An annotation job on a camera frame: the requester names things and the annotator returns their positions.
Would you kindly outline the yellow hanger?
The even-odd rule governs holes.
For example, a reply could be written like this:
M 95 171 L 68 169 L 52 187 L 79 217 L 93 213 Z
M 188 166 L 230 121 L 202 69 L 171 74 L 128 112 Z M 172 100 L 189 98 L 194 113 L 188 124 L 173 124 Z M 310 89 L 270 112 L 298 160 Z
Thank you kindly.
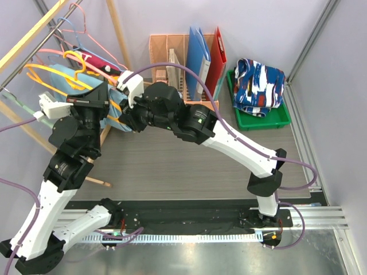
M 80 95 L 90 89 L 101 84 L 102 77 L 108 82 L 110 93 L 110 111 L 107 117 L 101 123 L 104 128 L 107 124 L 121 129 L 122 131 L 130 131 L 126 125 L 118 121 L 118 117 L 122 114 L 119 103 L 126 99 L 127 96 L 116 89 L 117 76 L 110 76 L 107 72 L 94 66 L 93 56 L 84 54 L 79 51 L 61 52 L 53 49 L 41 49 L 42 53 L 53 53 L 76 61 L 80 65 L 80 69 L 74 70 L 61 64 L 50 64 L 48 66 L 42 64 L 29 63 L 25 67 L 28 68 L 27 75 L 35 82 L 47 87 L 54 92 L 57 101 L 65 101 L 67 95 Z M 42 69 L 50 73 L 51 84 L 44 82 L 34 69 Z

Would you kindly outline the mint green hanger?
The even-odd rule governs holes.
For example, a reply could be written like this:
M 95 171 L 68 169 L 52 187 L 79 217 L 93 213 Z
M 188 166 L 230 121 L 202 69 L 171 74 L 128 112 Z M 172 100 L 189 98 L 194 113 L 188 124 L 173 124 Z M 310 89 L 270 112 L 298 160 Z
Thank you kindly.
M 31 114 L 31 115 L 34 115 L 35 114 L 35 111 L 34 110 L 32 110 L 26 104 L 24 104 L 19 99 L 17 99 L 17 97 L 15 95 L 13 95 L 11 92 L 3 91 L 2 92 L 2 96 L 5 97 L 5 98 L 7 98 L 8 100 L 12 101 L 14 104 L 17 104 L 19 107 L 21 107 L 22 109 L 24 109 L 29 114 Z M 41 122 L 44 123 L 49 128 L 52 128 L 53 127 L 53 123 L 51 123 L 48 119 L 42 119 Z

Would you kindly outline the colourful patterned trousers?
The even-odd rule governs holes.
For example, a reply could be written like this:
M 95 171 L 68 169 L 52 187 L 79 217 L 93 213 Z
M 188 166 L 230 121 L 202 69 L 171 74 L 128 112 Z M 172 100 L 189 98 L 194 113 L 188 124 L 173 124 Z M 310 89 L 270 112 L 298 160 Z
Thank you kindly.
M 234 68 L 233 106 L 255 117 L 266 117 L 283 104 L 286 75 L 278 68 L 248 58 Z

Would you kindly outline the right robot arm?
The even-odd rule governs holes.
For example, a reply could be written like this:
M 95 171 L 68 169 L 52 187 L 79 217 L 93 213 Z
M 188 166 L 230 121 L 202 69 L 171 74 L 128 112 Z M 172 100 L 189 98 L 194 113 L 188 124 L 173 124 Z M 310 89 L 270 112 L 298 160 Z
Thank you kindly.
M 247 190 L 256 196 L 260 223 L 267 227 L 277 223 L 275 193 L 282 181 L 279 169 L 283 165 L 277 157 L 285 150 L 269 150 L 253 142 L 204 105 L 185 104 L 178 91 L 164 82 L 147 88 L 119 84 L 118 89 L 127 96 L 119 104 L 121 123 L 135 132 L 148 126 L 170 131 L 185 142 L 212 148 L 242 164 L 251 172 Z

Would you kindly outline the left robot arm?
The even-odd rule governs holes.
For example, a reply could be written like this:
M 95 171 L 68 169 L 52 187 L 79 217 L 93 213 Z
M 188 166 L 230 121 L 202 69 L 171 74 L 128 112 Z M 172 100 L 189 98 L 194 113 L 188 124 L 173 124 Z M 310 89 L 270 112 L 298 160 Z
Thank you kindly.
M 21 274 L 46 274 L 64 254 L 89 233 L 117 228 L 122 208 L 108 198 L 68 225 L 57 229 L 56 222 L 75 196 L 101 155 L 100 122 L 110 110 L 107 83 L 79 95 L 57 101 L 48 92 L 40 95 L 40 110 L 34 120 L 53 119 L 49 142 L 56 147 L 43 174 L 40 191 L 18 233 L 1 242 L 1 253 Z

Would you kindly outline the tan cube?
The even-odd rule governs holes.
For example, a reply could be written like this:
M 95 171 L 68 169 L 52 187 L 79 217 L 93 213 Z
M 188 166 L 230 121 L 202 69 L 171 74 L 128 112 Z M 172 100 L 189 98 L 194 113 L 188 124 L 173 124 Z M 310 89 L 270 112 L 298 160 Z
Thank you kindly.
M 167 84 L 167 71 L 165 69 L 157 69 L 155 73 L 156 82 Z

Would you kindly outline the wooden block book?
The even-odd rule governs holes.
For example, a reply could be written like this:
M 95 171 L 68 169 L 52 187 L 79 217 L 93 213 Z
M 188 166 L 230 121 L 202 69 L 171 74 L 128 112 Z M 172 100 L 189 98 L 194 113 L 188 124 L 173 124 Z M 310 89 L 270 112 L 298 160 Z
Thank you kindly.
M 179 65 L 178 57 L 173 48 L 169 49 L 168 57 L 169 57 L 169 60 L 168 60 L 169 63 Z M 180 75 L 181 75 L 180 68 L 175 67 L 175 66 L 167 66 L 166 70 L 167 70 L 167 76 L 168 76 L 168 85 L 171 87 L 174 87 L 175 89 L 178 89 Z

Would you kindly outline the peach desk organizer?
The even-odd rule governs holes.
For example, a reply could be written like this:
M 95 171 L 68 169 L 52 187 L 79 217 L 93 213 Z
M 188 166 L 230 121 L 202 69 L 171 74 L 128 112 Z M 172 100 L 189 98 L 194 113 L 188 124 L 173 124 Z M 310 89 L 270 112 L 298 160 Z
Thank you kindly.
M 188 52 L 189 35 L 188 34 L 161 34 L 151 35 L 149 40 L 150 62 L 170 61 L 169 50 L 173 49 L 176 55 L 175 61 L 181 65 L 186 65 L 186 55 Z M 206 93 L 203 92 L 200 101 L 192 101 L 186 86 L 185 71 L 179 70 L 177 76 L 178 92 L 181 94 L 186 104 L 202 104 L 211 110 L 214 110 L 212 103 L 206 99 Z

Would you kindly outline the blue folder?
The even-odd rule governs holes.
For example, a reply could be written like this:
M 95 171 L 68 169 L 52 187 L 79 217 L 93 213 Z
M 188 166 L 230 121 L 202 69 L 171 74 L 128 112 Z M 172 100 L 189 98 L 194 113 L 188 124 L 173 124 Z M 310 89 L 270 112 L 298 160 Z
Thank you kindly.
M 190 27 L 186 67 L 204 83 L 211 63 L 210 51 L 200 28 Z M 200 101 L 203 87 L 190 73 L 186 73 L 186 85 L 191 101 Z

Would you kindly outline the wooden clothes rack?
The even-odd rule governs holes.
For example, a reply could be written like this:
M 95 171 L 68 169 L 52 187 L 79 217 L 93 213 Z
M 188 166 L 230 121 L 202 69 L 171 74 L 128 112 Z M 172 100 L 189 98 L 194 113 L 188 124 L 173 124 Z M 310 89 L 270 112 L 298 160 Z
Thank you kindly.
M 77 4 L 81 3 L 82 1 L 76 1 L 75 4 L 71 4 L 73 7 L 70 7 L 68 12 L 66 13 L 65 17 L 68 18 L 74 9 L 76 8 Z M 1 73 L 14 61 L 14 59 L 29 45 L 29 43 L 40 33 L 40 31 L 48 25 L 48 23 L 56 16 L 56 14 L 68 3 L 68 1 L 58 1 L 56 4 L 48 10 L 43 17 L 13 46 L 13 48 L 1 59 Z M 114 25 L 116 39 L 119 43 L 119 47 L 121 53 L 123 55 L 124 64 L 127 65 L 127 69 L 132 69 L 132 65 L 130 62 L 130 58 L 128 56 L 128 51 L 126 48 L 125 39 L 123 37 L 122 27 L 120 25 L 120 21 L 118 18 L 118 13 L 116 11 L 116 6 L 114 1 L 106 1 L 107 7 L 110 13 L 110 17 L 112 23 Z M 5 87 L 15 78 L 19 71 L 23 69 L 25 64 L 32 59 L 32 57 L 39 51 L 39 49 L 47 42 L 48 39 L 53 35 L 54 31 L 61 26 L 64 21 L 55 25 L 54 29 L 40 42 L 40 44 L 31 52 L 21 64 L 15 68 L 14 72 L 1 84 L 1 91 L 5 89 Z M 5 103 L 1 101 L 1 113 L 3 113 L 8 119 L 13 122 L 20 122 L 21 118 L 13 112 Z M 41 147 L 46 149 L 51 154 L 56 152 L 56 148 L 49 144 L 45 139 L 43 139 L 35 130 L 33 130 L 28 125 L 21 125 L 21 129 L 34 141 L 36 141 Z M 100 135 L 101 143 L 103 144 L 111 127 L 107 127 L 105 130 L 102 131 Z M 112 187 L 112 184 L 105 182 L 103 180 L 98 180 L 91 177 L 86 177 L 86 180 L 98 184 L 104 187 Z

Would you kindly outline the red folder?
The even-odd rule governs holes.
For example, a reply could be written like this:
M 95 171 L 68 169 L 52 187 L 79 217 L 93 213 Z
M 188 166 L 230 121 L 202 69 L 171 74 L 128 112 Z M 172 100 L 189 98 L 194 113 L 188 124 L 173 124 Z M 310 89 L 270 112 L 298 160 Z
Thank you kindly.
M 214 32 L 210 56 L 211 63 L 205 85 L 209 89 L 213 100 L 216 101 L 221 90 L 224 73 L 227 67 L 227 55 L 219 27 L 216 27 Z

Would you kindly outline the green plastic tray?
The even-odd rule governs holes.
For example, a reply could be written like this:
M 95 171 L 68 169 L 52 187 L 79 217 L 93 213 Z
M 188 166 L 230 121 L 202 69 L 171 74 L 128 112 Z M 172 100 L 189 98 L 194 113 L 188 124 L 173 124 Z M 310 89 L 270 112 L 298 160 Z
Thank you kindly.
M 232 96 L 233 105 L 233 81 L 234 81 L 234 69 L 227 72 L 227 84 Z M 239 111 L 234 108 L 237 126 L 242 131 L 260 130 L 260 129 L 275 129 L 283 128 L 291 123 L 289 112 L 284 104 L 277 108 L 272 109 L 266 117 L 255 117 Z

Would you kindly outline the metal rack rail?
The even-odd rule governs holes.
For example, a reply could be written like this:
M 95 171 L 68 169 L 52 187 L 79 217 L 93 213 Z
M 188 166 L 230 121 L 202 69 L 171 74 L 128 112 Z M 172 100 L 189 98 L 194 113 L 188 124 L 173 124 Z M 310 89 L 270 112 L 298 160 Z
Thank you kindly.
M 69 1 L 57 1 L 54 6 L 49 9 L 41 19 L 1 58 L 1 73 L 9 67 L 15 59 L 29 46 L 29 44 L 40 34 L 40 32 L 48 26 L 48 24 L 53 20 L 56 15 L 66 6 L 69 5 Z M 67 10 L 67 12 L 62 16 L 68 19 L 72 13 L 75 11 L 75 7 Z M 58 30 L 54 27 L 61 29 L 64 22 L 56 23 L 48 31 L 47 35 L 29 52 L 29 54 L 17 64 L 14 70 L 4 79 L 1 83 L 1 92 L 7 87 L 7 85 L 15 78 L 17 74 L 23 69 L 23 67 L 35 56 L 35 54 L 52 38 L 55 32 Z

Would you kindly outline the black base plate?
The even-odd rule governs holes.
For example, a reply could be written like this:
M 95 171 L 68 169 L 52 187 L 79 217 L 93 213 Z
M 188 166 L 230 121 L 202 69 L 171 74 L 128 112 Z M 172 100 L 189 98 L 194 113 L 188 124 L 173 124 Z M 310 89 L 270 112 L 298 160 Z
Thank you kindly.
M 282 206 L 274 218 L 261 220 L 255 199 L 119 201 L 118 204 L 123 215 L 106 229 L 125 229 L 131 233 L 143 227 L 144 234 L 224 235 L 300 223 L 299 214 L 291 215 L 289 206 Z

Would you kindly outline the aluminium frame post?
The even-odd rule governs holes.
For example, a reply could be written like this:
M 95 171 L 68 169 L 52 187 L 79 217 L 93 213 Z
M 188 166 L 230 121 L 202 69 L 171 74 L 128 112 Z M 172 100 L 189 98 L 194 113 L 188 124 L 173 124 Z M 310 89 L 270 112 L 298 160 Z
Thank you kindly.
M 313 27 L 308 39 L 306 40 L 305 45 L 303 46 L 298 58 L 296 59 L 294 66 L 291 69 L 290 74 L 287 77 L 287 82 L 289 84 L 294 80 L 294 78 L 298 74 L 301 66 L 303 65 L 304 61 L 309 55 L 309 52 L 315 45 L 317 39 L 321 35 L 324 27 L 326 26 L 328 20 L 330 19 L 331 15 L 333 14 L 334 10 L 336 9 L 339 3 L 340 3 L 339 0 L 328 0 L 326 2 L 325 7 L 323 8 L 320 16 L 318 17 L 315 26 Z

